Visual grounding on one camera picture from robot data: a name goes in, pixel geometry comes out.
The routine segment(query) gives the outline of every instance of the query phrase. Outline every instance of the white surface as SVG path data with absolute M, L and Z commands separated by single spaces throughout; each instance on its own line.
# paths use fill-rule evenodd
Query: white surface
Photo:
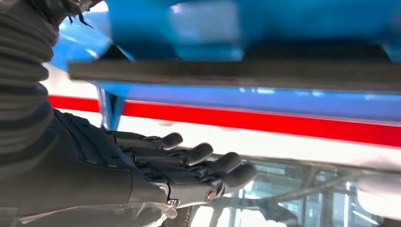
M 49 70 L 50 77 L 43 83 L 48 88 L 49 94 L 97 98 L 95 86 L 86 82 L 72 82 L 68 80 L 65 72 L 54 67 L 49 67 Z M 99 113 L 62 111 L 88 118 L 92 124 L 100 126 Z M 171 132 L 178 132 L 184 138 L 183 146 L 193 147 L 208 142 L 214 147 L 215 153 L 219 154 L 233 151 L 242 155 L 401 170 L 401 150 L 395 148 L 242 129 L 227 130 L 216 126 L 183 122 L 163 126 L 160 122 L 123 116 L 119 130 L 147 136 L 165 136 Z
M 377 175 L 360 179 L 357 193 L 359 204 L 366 211 L 401 220 L 401 175 Z

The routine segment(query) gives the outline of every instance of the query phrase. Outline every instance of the screw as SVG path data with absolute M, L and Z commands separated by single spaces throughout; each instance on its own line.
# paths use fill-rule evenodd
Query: screw
M 164 187 L 164 186 L 159 186 L 158 187 L 162 192 L 164 192 L 164 194 L 167 194 L 167 188 L 166 187 Z
M 216 189 L 215 189 L 215 188 L 211 188 L 211 189 L 206 193 L 205 201 L 206 201 L 206 202 L 212 202 L 212 201 L 216 198 L 216 195 L 217 195 Z
M 180 201 L 179 200 L 169 200 L 169 201 L 167 201 L 167 205 L 175 208 L 180 205 Z

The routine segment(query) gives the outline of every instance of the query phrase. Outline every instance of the blue metal panel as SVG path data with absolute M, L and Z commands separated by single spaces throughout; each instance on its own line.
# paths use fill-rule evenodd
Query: blue metal panel
M 379 42 L 396 33 L 400 12 L 399 0 L 106 2 L 115 44 L 130 53 L 159 45 L 159 56 L 169 51 L 167 44 L 192 61 L 238 61 L 242 47 L 261 40 L 351 37 Z

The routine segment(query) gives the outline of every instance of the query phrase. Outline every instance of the dark metal bar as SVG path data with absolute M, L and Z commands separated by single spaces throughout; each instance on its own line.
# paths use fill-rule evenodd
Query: dark metal bar
M 70 63 L 70 77 L 157 84 L 401 91 L 401 64 L 384 61 L 94 61 Z

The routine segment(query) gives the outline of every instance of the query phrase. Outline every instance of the prosthetic hand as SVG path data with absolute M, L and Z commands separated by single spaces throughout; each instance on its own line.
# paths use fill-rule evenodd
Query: prosthetic hand
M 256 176 L 236 153 L 207 161 L 209 144 L 178 148 L 178 133 L 106 131 L 54 112 L 50 128 L 59 136 L 46 157 L 1 182 L 0 202 L 17 209 L 21 226 L 160 225 L 174 209 L 212 202 Z

